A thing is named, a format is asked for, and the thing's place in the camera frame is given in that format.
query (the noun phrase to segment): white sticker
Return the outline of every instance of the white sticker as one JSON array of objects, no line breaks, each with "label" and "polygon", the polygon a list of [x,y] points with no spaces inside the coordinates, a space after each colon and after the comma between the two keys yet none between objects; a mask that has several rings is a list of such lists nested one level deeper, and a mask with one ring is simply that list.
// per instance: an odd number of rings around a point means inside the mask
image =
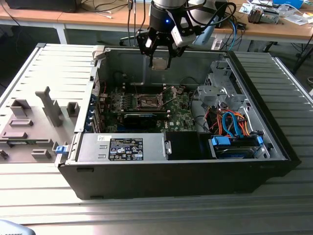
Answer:
[{"label": "white sticker", "polygon": [[112,136],[98,136],[97,141],[110,141]]}]

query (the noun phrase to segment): black computer case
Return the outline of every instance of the black computer case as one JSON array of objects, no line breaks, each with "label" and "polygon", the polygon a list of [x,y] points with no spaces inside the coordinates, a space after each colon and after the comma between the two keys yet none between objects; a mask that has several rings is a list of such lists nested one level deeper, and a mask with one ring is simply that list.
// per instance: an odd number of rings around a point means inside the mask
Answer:
[{"label": "black computer case", "polygon": [[82,0],[5,0],[11,9],[76,12]]}]

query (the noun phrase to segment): power supply label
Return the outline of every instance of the power supply label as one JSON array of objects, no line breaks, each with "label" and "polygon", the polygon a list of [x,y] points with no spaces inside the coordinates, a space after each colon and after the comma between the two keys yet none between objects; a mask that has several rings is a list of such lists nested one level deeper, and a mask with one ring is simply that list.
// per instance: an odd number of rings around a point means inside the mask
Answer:
[{"label": "power supply label", "polygon": [[111,139],[110,161],[142,161],[142,138]]}]

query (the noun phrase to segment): floor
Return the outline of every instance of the floor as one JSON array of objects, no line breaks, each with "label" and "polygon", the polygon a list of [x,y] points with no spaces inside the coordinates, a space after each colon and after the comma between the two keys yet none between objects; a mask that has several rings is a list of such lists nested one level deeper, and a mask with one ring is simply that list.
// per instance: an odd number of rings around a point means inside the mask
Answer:
[{"label": "floor", "polygon": [[[12,32],[12,37],[6,34],[0,37],[0,94],[5,91],[5,87],[10,84],[37,43],[59,43],[57,32],[52,28],[14,26],[12,27]],[[70,44],[118,46],[119,39],[126,36],[127,33],[125,32],[68,30]],[[263,44],[264,42],[254,42],[250,46],[249,51],[255,51],[261,48]],[[273,45],[269,52],[271,55],[279,57],[290,70],[297,60],[295,55],[298,51],[290,43]],[[313,76],[312,64],[313,57],[308,59],[296,74],[297,79],[307,91],[311,90],[311,87],[307,83],[307,78]]]}]

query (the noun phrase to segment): green circuit board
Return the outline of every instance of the green circuit board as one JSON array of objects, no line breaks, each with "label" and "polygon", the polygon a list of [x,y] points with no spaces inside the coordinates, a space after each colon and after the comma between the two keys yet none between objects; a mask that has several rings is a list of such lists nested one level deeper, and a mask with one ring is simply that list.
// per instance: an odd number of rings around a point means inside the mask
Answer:
[{"label": "green circuit board", "polygon": [[[105,124],[104,131],[106,133],[161,133],[165,131],[196,130],[192,115],[188,109],[189,97],[187,92],[180,90],[179,93],[175,94],[175,99],[173,99],[173,92],[164,92],[164,94],[162,94],[162,100],[159,99],[158,102],[166,103],[171,99],[173,100],[164,104],[158,111],[160,113],[157,113],[153,107],[155,105],[154,102],[156,102],[156,95],[157,94],[125,94],[119,89],[115,89],[114,91],[110,92],[106,100],[107,108],[102,113]],[[130,111],[132,113],[137,113],[137,97],[140,96],[145,100],[145,102],[148,102],[150,99],[152,100],[149,104],[144,103],[146,108],[144,113],[149,114],[149,110],[151,109],[151,114],[160,116],[160,118],[156,119],[156,126],[154,128],[128,130],[124,127],[123,117]]]}]

